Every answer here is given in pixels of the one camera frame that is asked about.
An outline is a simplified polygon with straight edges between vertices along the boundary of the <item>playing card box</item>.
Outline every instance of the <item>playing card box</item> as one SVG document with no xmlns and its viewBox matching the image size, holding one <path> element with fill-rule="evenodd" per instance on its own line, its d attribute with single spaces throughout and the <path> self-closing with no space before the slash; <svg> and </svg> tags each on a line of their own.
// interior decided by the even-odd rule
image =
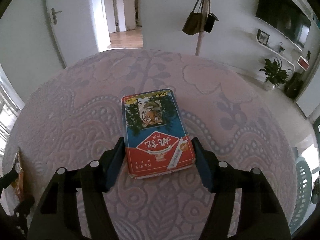
<svg viewBox="0 0 320 240">
<path fill-rule="evenodd" d="M 186 169 L 195 154 L 169 89 L 122 98 L 125 150 L 131 177 L 142 179 Z"/>
</svg>

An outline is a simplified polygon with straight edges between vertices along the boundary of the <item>wall shelf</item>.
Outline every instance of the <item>wall shelf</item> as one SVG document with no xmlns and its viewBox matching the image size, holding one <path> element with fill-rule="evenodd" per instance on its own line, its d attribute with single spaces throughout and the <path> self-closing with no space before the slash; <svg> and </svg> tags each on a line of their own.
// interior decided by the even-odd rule
<svg viewBox="0 0 320 240">
<path fill-rule="evenodd" d="M 269 46 L 260 43 L 260 42 L 258 41 L 258 37 L 257 37 L 257 36 L 256 36 L 256 41 L 257 41 L 257 43 L 260 44 L 262 47 L 264 47 L 264 48 L 272 51 L 274 54 L 276 54 L 277 56 L 279 56 L 281 59 L 283 59 L 283 60 L 285 60 L 287 63 L 289 63 L 289 64 L 293 67 L 292 72 L 295 72 L 295 71 L 296 71 L 296 66 L 295 66 L 290 60 L 288 60 L 286 57 L 280 55 L 278 52 L 276 52 L 275 50 L 273 50 L 273 49 L 270 48 Z"/>
</svg>

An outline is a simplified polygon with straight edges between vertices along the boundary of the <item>television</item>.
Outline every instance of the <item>television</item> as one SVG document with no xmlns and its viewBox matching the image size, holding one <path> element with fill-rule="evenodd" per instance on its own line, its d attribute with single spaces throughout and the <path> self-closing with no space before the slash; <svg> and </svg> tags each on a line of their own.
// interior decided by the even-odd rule
<svg viewBox="0 0 320 240">
<path fill-rule="evenodd" d="M 303 50 L 311 22 L 292 0 L 259 0 L 256 17 L 276 28 Z"/>
</svg>

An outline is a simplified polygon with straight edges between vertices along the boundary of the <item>round table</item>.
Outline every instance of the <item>round table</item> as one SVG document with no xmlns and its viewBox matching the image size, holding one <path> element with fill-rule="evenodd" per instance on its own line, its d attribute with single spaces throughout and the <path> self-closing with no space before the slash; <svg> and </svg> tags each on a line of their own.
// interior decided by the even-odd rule
<svg viewBox="0 0 320 240">
<path fill-rule="evenodd" d="M 26 179 L 38 203 L 59 167 L 84 167 L 123 136 L 120 99 L 170 88 L 191 137 L 236 169 L 259 167 L 290 221 L 297 194 L 291 148 L 277 121 L 253 89 L 223 64 L 196 56 L 115 49 L 80 60 L 35 91 L 7 142 L 3 171 L 21 147 Z M 9 209 L 17 204 L 6 190 Z M 115 186 L 104 195 L 121 239 L 198 239 L 214 194 L 195 167 L 133 180 L 124 161 Z M 230 235 L 235 234 L 241 192 L 236 193 Z M 89 236 L 82 195 L 80 223 Z"/>
</svg>

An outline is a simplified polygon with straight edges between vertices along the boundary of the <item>tiger picture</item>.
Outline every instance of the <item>tiger picture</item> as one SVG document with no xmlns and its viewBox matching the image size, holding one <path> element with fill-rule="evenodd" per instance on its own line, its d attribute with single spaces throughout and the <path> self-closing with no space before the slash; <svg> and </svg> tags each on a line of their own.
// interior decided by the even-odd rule
<svg viewBox="0 0 320 240">
<path fill-rule="evenodd" d="M 163 124 L 162 109 L 159 100 L 139 103 L 139 114 L 143 128 Z"/>
</svg>

